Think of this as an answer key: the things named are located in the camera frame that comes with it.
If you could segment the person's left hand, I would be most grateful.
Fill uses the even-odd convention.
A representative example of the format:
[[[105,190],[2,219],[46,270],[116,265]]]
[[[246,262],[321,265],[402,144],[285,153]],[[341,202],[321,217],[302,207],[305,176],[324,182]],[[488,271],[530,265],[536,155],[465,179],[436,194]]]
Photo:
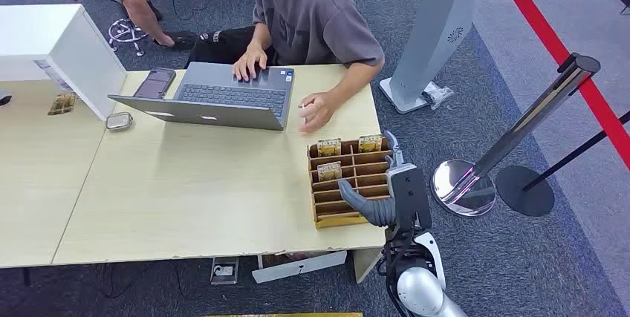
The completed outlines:
[[[298,106],[299,116],[304,120],[299,130],[311,133],[323,127],[341,105],[340,98],[333,91],[318,92],[307,96]]]

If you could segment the person's right hand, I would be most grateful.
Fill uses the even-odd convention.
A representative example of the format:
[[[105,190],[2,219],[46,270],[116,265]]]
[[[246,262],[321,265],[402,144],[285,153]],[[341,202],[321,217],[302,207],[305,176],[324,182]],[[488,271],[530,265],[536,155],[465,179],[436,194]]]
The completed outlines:
[[[258,72],[267,67],[267,54],[262,46],[252,43],[245,53],[233,64],[233,76],[238,81],[249,82],[257,79]]]

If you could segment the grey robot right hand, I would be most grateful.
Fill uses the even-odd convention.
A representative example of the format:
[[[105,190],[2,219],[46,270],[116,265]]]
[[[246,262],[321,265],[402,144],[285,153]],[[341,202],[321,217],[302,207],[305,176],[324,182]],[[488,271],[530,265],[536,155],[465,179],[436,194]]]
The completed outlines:
[[[388,164],[385,170],[388,198],[370,199],[354,190],[347,180],[338,182],[342,199],[353,209],[359,212],[370,224],[374,226],[393,226],[396,223],[396,196],[394,194],[393,177],[405,170],[413,169],[415,166],[405,163],[403,153],[400,149],[397,138],[390,131],[384,131],[388,148],[391,155],[386,155]]]

